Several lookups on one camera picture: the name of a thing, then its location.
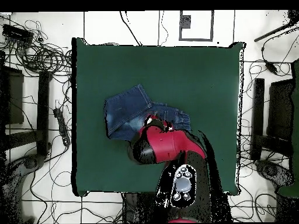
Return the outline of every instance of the black object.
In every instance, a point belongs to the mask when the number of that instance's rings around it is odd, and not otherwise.
[[[36,142],[37,153],[44,157],[48,154],[49,129],[49,91],[52,74],[48,71],[39,72],[39,98],[37,105],[37,130],[41,132],[42,139]]]
[[[260,176],[277,186],[290,186],[293,183],[291,172],[278,164],[268,160],[258,160],[255,165]]]
[[[277,75],[277,68],[271,62],[265,61],[266,68],[273,74]]]
[[[291,141],[292,103],[290,95],[294,82],[282,80],[271,83],[267,135]]]
[[[253,83],[252,145],[251,160],[259,160],[262,148],[291,157],[292,109],[290,94],[294,89],[294,80],[273,82],[270,87],[269,120],[267,135],[263,135],[263,97],[264,79]]]
[[[265,80],[263,78],[255,79],[253,82],[251,160],[258,160],[262,153],[258,136],[263,135],[264,92]]]
[[[0,67],[0,223],[23,223],[22,219],[22,179],[35,172],[44,164],[48,143],[48,93],[51,75],[40,72],[39,98],[37,108],[37,131],[5,134],[6,119],[9,114],[9,72]],[[5,151],[36,142],[37,154],[22,157],[17,163],[6,164]]]
[[[0,51],[0,69],[8,73],[9,114],[5,117],[5,124],[21,124],[24,122],[22,113],[23,82],[22,71],[5,66],[5,52]]]
[[[62,137],[62,142],[65,147],[69,147],[71,144],[71,140],[68,135],[67,125],[65,124],[64,117],[60,109],[53,109],[54,117],[58,120],[59,125],[59,133]]]
[[[298,10],[288,10],[287,16],[288,16],[288,18],[290,18],[290,21],[288,24],[285,24],[277,29],[274,29],[273,31],[270,31],[270,32],[256,38],[255,42],[263,40],[264,38],[269,37],[270,35],[275,34],[284,29],[287,29],[288,27],[294,26],[297,22],[299,22],[299,11]]]
[[[289,186],[293,183],[291,172],[278,164],[266,160],[256,163],[258,174],[277,187]],[[286,198],[276,194],[275,222],[299,222],[299,199]]]
[[[33,33],[18,27],[13,27],[8,24],[3,25],[2,34],[12,40],[21,41],[24,45],[31,45],[33,40]]]

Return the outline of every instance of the denim shorts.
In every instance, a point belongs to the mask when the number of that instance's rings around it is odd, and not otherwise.
[[[190,131],[190,118],[186,113],[166,103],[152,102],[138,84],[105,100],[104,118],[108,138],[131,141],[149,114],[171,122],[176,130]]]

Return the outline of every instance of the green mat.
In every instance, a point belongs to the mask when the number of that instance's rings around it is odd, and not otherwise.
[[[187,113],[193,134],[198,135],[197,130],[206,134],[214,148],[223,190],[237,195],[239,59],[243,47],[243,43],[230,48],[87,45],[80,38],[73,39],[73,55],[77,56],[73,187],[132,193],[156,190],[164,164],[134,164],[127,157],[127,142],[108,139],[103,118],[105,99],[140,83],[152,101]]]

